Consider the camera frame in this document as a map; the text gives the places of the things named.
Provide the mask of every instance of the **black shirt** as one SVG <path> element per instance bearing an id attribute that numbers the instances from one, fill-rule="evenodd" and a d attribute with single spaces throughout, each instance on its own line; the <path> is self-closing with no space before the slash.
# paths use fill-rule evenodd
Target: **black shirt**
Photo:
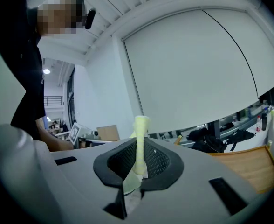
<path id="1" fill-rule="evenodd" d="M 41 37 L 36 31 L 36 23 L 37 8 L 28 9 L 26 0 L 21 0 L 8 15 L 6 26 L 0 25 L 3 27 L 0 29 L 0 53 L 26 90 L 11 125 L 39 140 L 35 121 L 45 116 L 45 110 L 42 59 L 37 47 Z"/>

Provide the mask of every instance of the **person's arm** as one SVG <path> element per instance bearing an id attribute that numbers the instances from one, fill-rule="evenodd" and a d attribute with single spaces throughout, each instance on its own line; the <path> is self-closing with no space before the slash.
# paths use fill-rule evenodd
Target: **person's arm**
<path id="1" fill-rule="evenodd" d="M 42 118 L 35 121 L 36 126 L 38 127 L 41 141 L 47 144 L 50 152 L 74 149 L 71 142 L 60 140 L 49 134 L 45 128 L 41 126 L 41 119 Z"/>

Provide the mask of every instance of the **roller blind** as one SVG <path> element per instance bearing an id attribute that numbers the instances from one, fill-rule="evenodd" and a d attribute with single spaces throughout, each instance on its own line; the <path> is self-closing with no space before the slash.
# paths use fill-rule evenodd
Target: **roller blind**
<path id="1" fill-rule="evenodd" d="M 258 26 L 247 14 L 223 9 L 207 9 L 234 38 L 244 53 L 256 82 L 258 95 L 274 87 L 274 48 Z"/>
<path id="2" fill-rule="evenodd" d="M 258 100 L 240 50 L 202 11 L 157 21 L 125 45 L 150 133 L 211 122 Z"/>

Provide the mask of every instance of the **person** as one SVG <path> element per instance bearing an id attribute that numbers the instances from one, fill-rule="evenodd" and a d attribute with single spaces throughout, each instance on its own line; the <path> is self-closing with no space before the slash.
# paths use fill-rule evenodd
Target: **person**
<path id="1" fill-rule="evenodd" d="M 71 142 L 53 137 L 40 125 L 45 116 L 44 77 L 37 44 L 42 36 L 73 33 L 82 27 L 84 0 L 45 0 L 34 8 L 27 7 L 27 0 L 12 2 L 12 12 L 5 12 L 5 22 L 0 22 L 0 53 L 26 93 L 11 125 L 45 142 L 50 151 L 73 149 Z M 7 11 L 7 4 L 2 9 Z"/>

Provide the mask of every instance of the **balcony railing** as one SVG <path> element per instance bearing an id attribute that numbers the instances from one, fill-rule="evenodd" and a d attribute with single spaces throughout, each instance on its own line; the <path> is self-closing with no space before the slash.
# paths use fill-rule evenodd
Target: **balcony railing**
<path id="1" fill-rule="evenodd" d="M 62 105 L 62 96 L 44 96 L 44 106 Z"/>

